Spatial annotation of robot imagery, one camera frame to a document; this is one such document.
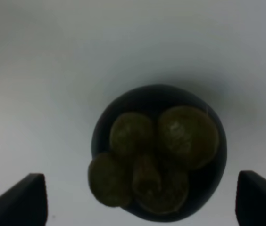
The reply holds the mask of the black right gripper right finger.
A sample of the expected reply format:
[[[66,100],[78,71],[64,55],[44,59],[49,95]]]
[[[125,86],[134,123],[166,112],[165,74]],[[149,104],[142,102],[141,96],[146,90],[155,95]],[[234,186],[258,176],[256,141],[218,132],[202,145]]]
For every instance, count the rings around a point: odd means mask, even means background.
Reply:
[[[240,226],[266,226],[266,179],[246,170],[238,176],[235,214]]]

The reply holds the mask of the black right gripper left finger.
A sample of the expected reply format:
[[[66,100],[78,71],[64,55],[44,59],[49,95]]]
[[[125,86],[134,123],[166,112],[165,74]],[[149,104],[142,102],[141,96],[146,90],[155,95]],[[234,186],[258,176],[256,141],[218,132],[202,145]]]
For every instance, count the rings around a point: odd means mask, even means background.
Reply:
[[[46,222],[44,174],[28,174],[0,196],[0,226],[44,226]]]

